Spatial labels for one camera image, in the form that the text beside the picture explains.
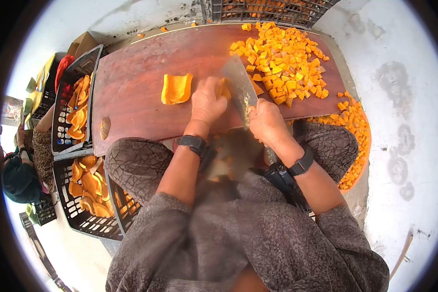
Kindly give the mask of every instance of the woman's left hand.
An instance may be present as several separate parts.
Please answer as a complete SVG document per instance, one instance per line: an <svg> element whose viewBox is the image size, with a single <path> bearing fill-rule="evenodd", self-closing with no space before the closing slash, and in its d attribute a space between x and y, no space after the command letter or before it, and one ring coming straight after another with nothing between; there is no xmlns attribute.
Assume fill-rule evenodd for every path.
<svg viewBox="0 0 438 292"><path fill-rule="evenodd" d="M219 87L220 80L216 77L199 81L197 90L192 94L192 120L200 120L211 126L226 111L226 97L216 96L215 93Z"/></svg>
<svg viewBox="0 0 438 292"><path fill-rule="evenodd" d="M16 132L16 142L18 143L18 148L24 147L24 126L19 125L18 131Z"/></svg>

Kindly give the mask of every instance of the leg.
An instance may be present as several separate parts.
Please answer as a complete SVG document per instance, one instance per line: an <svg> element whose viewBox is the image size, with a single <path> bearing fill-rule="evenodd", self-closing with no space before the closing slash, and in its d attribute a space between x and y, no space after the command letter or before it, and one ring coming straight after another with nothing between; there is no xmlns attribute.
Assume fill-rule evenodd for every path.
<svg viewBox="0 0 438 292"><path fill-rule="evenodd" d="M356 137L344 127L296 120L293 130L297 142L312 149L315 161L335 183L339 183L359 154Z"/></svg>
<svg viewBox="0 0 438 292"><path fill-rule="evenodd" d="M144 205L155 194L173 155L158 141L122 138L107 151L104 165L111 179Z"/></svg>
<svg viewBox="0 0 438 292"><path fill-rule="evenodd" d="M37 127L33 132L34 168L37 175L46 184L47 189L52 192L54 189L54 158L52 156L50 128L40 132Z"/></svg>

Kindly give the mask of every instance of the red cloth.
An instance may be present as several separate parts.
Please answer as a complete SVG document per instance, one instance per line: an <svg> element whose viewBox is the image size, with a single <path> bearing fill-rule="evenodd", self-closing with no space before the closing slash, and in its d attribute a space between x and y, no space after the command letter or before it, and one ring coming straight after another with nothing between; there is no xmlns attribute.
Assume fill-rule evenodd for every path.
<svg viewBox="0 0 438 292"><path fill-rule="evenodd" d="M63 59L60 61L60 64L57 68L57 76L55 77L55 94L57 94L57 88L58 84L60 83L60 77L62 77L62 74L64 73L65 69L70 66L71 63L75 61L75 57L72 55L66 55L63 57Z"/></svg>

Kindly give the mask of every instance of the leopard print clothing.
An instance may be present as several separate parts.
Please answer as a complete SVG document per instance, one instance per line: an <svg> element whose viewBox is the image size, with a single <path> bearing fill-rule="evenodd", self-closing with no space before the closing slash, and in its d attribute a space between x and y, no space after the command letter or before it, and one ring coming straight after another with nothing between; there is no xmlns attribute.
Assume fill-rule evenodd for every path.
<svg viewBox="0 0 438 292"><path fill-rule="evenodd" d="M357 155L355 137L341 127L296 127L297 139L340 180ZM154 194L171 158L161 143L140 138L117 141L106 156L109 175L145 202L112 260L106 291L230 291L248 265L270 291L388 289L388 266L347 207L315 222L248 172L236 186L239 199L212 187L211 199L190 209Z"/></svg>
<svg viewBox="0 0 438 292"><path fill-rule="evenodd" d="M49 192L54 189L54 157L51 145L52 131L39 132L36 128L24 131L24 147L34 163L38 177L46 184ZM16 135L14 144L18 145Z"/></svg>
<svg viewBox="0 0 438 292"><path fill-rule="evenodd" d="M49 192L54 190L54 157L52 155L52 131L39 132L34 128L34 168L37 175L47 185Z"/></svg>

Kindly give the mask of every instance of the cardboard box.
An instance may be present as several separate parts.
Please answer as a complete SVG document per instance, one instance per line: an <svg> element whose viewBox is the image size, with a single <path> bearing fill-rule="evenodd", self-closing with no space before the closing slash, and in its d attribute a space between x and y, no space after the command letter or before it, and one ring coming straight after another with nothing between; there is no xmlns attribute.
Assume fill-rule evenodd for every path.
<svg viewBox="0 0 438 292"><path fill-rule="evenodd" d="M70 54L75 57L75 60L82 56L87 51L94 49L99 45L94 40L91 34L87 31L76 38L68 48L67 55Z"/></svg>

